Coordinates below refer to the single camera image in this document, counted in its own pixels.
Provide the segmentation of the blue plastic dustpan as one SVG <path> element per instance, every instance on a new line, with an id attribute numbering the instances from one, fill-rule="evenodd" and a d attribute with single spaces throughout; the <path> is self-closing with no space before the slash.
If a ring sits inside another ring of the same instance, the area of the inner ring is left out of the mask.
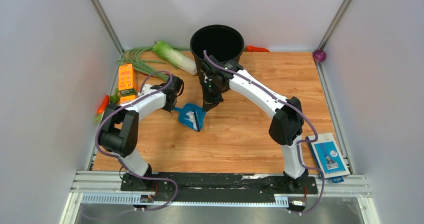
<path id="1" fill-rule="evenodd" d="M 178 112 L 178 121 L 184 126 L 196 132 L 203 129 L 206 112 L 201 107 L 187 103 L 182 108 L 175 107 L 174 111 Z"/>

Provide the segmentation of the blue hand brush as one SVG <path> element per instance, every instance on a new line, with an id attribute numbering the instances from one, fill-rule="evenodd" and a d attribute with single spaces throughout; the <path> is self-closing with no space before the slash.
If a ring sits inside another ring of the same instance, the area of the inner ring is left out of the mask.
<path id="1" fill-rule="evenodd" d="M 196 111 L 194 113 L 195 123 L 196 123 L 198 132 L 200 132 L 203 129 L 205 115 L 206 115 L 206 112 L 203 112 L 203 111 L 201 112 Z"/>

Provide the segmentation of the paper scrap table edge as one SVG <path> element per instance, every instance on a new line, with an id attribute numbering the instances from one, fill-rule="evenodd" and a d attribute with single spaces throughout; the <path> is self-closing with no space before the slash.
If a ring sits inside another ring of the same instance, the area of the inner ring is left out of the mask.
<path id="1" fill-rule="evenodd" d="M 195 122 L 195 112 L 188 111 L 185 114 L 184 121 L 185 121 L 185 123 L 187 124 L 188 127 L 197 131 L 197 126 L 196 126 L 196 122 Z"/>

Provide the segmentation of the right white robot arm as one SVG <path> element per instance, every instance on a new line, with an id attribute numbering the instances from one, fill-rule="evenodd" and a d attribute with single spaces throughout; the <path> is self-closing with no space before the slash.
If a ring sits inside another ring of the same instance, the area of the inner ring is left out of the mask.
<path id="1" fill-rule="evenodd" d="M 233 90 L 246 97 L 265 112 L 271 119 L 270 137 L 280 145 L 284 160 L 286 189 L 299 193 L 306 185 L 308 171 L 301 165 L 300 148 L 296 147 L 301 139 L 304 118 L 299 99 L 291 99 L 273 92 L 256 80 L 243 67 L 229 61 L 225 64 L 215 60 L 204 60 L 200 64 L 199 82 L 203 93 L 203 111 L 208 112 L 223 102 L 222 94 Z"/>

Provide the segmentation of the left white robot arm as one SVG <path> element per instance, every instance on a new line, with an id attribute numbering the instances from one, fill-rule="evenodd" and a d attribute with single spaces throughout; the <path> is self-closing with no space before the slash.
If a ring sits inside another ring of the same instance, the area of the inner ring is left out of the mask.
<path id="1" fill-rule="evenodd" d="M 170 75 L 163 84 L 145 86 L 141 96 L 129 103 L 107 105 L 102 115 L 94 138 L 95 147 L 103 155 L 118 160 L 134 177 L 133 184 L 140 191 L 149 190 L 155 178 L 150 164 L 137 150 L 139 123 L 157 110 L 172 112 L 183 90 L 183 80 Z"/>

